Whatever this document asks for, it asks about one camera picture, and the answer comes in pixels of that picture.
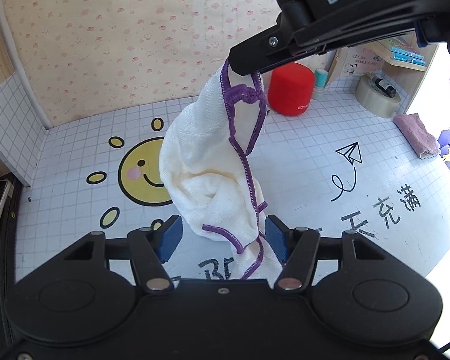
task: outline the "pink wallpaper pattern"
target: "pink wallpaper pattern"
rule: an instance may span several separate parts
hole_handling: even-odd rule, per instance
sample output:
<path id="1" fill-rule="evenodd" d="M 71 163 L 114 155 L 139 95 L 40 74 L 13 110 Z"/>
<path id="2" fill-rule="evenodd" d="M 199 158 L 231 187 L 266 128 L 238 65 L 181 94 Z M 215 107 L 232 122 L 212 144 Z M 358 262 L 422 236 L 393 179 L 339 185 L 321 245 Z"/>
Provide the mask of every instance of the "pink wallpaper pattern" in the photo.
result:
<path id="1" fill-rule="evenodd" d="M 3 0 L 54 126 L 197 95 L 230 47 L 274 25 L 275 0 Z M 322 57 L 310 59 L 318 66 Z"/>

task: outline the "pink cheek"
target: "pink cheek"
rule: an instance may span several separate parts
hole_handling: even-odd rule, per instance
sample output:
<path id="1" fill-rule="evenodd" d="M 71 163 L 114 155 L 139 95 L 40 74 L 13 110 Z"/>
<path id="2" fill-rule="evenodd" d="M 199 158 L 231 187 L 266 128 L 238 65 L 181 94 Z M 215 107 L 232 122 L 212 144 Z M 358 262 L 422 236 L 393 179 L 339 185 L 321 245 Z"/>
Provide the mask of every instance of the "pink cheek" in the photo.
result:
<path id="1" fill-rule="evenodd" d="M 132 168 L 127 171 L 127 178 L 129 180 L 136 180 L 142 176 L 142 171 L 139 168 Z"/>

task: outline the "red container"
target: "red container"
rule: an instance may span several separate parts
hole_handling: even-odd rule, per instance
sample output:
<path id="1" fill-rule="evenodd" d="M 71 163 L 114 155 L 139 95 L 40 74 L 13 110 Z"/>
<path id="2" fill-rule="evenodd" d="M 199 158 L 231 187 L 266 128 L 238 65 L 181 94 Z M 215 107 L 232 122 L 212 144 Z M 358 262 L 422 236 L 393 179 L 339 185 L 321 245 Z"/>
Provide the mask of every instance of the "red container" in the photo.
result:
<path id="1" fill-rule="evenodd" d="M 292 62 L 274 69 L 268 90 L 270 107 L 286 116 L 303 114 L 310 105 L 315 75 L 306 66 Z"/>

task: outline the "blue gripper pad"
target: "blue gripper pad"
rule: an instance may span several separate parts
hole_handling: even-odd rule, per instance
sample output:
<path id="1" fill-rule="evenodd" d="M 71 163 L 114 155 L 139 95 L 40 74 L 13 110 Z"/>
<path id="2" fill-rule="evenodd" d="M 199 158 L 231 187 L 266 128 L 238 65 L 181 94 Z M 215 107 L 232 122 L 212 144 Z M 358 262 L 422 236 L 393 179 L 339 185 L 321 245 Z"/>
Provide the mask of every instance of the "blue gripper pad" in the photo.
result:
<path id="1" fill-rule="evenodd" d="M 280 263 L 288 261 L 290 254 L 285 242 L 285 234 L 269 217 L 265 219 L 265 239 L 273 249 Z"/>
<path id="2" fill-rule="evenodd" d="M 163 231 L 162 242 L 157 248 L 157 257 L 162 262 L 167 262 L 179 245 L 183 235 L 182 217 L 178 215 L 171 216 L 157 231 Z"/>

